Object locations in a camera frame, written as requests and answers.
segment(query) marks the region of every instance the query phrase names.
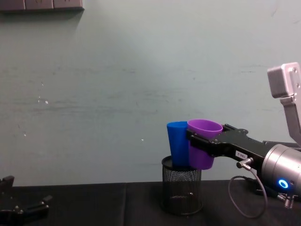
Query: black tablecloth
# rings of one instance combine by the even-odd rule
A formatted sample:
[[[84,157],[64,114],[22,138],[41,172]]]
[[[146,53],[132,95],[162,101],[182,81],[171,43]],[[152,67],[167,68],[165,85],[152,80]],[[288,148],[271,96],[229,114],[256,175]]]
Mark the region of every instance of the black tablecloth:
[[[299,226],[301,204],[286,210],[269,198],[260,219],[246,219],[234,208],[227,193],[228,181],[202,181],[203,209],[189,217],[165,213],[160,207],[161,183],[122,183],[77,186],[16,187],[22,202],[53,196],[47,219],[30,226]],[[263,197],[253,194],[246,181],[235,181],[232,192],[243,211],[258,212]]]

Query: cable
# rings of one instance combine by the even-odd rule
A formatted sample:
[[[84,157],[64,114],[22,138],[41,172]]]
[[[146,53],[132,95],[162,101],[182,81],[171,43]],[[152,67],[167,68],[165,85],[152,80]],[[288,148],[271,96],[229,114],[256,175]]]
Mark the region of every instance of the cable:
[[[229,197],[231,199],[231,201],[233,202],[233,205],[236,207],[236,209],[246,218],[259,218],[262,216],[262,214],[264,214],[265,210],[267,209],[267,206],[268,206],[268,197],[267,197],[267,193],[264,189],[264,186],[262,184],[262,182],[260,181],[259,177],[252,171],[252,170],[248,170],[250,171],[254,177],[256,178],[256,180],[258,181],[261,189],[262,189],[262,192],[263,192],[263,196],[264,196],[264,206],[263,206],[263,209],[261,212],[259,212],[257,215],[254,215],[254,216],[250,216],[250,215],[247,215],[245,214],[238,206],[237,204],[235,203],[232,195],[231,195],[231,191],[230,191],[230,186],[231,186],[231,183],[234,179],[236,178],[243,178],[243,179],[247,179],[247,177],[244,177],[244,176],[235,176],[235,177],[232,177],[231,180],[229,181],[229,184],[228,184],[228,194],[229,194]]]

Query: mesh pencil holder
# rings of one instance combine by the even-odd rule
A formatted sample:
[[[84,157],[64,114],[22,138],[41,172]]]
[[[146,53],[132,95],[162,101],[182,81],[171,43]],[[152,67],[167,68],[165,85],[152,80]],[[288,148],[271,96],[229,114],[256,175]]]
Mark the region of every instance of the mesh pencil holder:
[[[171,156],[168,156],[162,160],[162,173],[164,211],[175,215],[191,215],[202,209],[200,170],[175,167]]]

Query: blue led light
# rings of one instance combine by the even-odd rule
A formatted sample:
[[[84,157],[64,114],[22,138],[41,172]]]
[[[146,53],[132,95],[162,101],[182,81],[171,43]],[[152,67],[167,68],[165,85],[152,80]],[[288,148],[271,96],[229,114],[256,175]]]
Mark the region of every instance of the blue led light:
[[[279,180],[279,185],[283,188],[288,188],[288,183],[285,180]]]

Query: metal mount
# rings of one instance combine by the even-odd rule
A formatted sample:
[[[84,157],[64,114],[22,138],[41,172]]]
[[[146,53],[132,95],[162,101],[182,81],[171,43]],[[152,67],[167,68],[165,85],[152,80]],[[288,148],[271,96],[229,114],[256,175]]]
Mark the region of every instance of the metal mount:
[[[301,80],[298,63],[268,69],[272,96],[280,98],[291,138],[301,145]]]

